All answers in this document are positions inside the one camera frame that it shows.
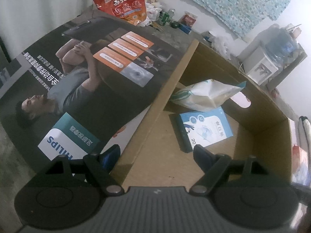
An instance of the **red snack bag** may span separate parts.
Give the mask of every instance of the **red snack bag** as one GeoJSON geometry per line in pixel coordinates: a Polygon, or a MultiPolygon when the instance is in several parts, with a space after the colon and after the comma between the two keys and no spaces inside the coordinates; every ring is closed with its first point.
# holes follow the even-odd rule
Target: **red snack bag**
{"type": "Polygon", "coordinates": [[[191,28],[196,20],[197,20],[196,15],[193,15],[190,12],[185,11],[184,16],[180,20],[180,23],[183,25],[189,26],[191,28]]]}
{"type": "Polygon", "coordinates": [[[146,20],[145,0],[93,0],[97,8],[133,25],[146,20]]]}

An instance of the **cardboard box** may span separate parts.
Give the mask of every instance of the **cardboard box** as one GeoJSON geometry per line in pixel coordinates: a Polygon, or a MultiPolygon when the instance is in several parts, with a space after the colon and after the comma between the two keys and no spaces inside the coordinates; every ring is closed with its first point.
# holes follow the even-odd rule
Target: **cardboard box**
{"type": "Polygon", "coordinates": [[[233,159],[256,155],[272,172],[290,181],[292,143],[287,117],[247,76],[194,40],[111,173],[125,189],[131,185],[189,188],[203,175],[192,153],[180,150],[170,119],[171,114],[189,110],[168,100],[178,82],[189,86],[211,78],[232,85],[247,81],[242,93],[251,105],[241,108],[231,99],[222,105],[234,135],[208,150],[233,159]]]}

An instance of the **metal screw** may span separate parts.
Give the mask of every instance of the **metal screw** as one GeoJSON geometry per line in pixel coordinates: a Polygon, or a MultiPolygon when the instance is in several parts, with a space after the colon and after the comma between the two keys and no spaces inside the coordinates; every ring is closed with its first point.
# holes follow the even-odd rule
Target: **metal screw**
{"type": "Polygon", "coordinates": [[[106,188],[107,192],[108,193],[111,193],[111,194],[118,194],[122,191],[122,188],[120,186],[117,186],[117,185],[111,185],[111,186],[108,186],[106,188]]]}
{"type": "Polygon", "coordinates": [[[196,185],[196,186],[192,187],[191,190],[196,194],[204,194],[205,192],[207,192],[207,187],[201,186],[201,185],[196,185]]]}

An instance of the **gray t-shirt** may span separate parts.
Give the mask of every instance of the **gray t-shirt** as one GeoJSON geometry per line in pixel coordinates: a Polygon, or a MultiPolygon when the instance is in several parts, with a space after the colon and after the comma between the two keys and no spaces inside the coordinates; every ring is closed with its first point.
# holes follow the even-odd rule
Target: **gray t-shirt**
{"type": "Polygon", "coordinates": [[[92,92],[81,86],[88,78],[88,70],[77,66],[49,90],[48,99],[54,99],[57,103],[55,114],[75,111],[89,100],[92,92]]]}

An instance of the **small white appliance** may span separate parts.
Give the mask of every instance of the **small white appliance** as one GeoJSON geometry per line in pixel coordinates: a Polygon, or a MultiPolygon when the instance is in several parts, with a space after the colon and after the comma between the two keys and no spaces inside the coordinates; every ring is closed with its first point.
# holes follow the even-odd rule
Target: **small white appliance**
{"type": "Polygon", "coordinates": [[[259,46],[246,60],[243,61],[245,74],[258,85],[261,85],[279,69],[259,46]]]}

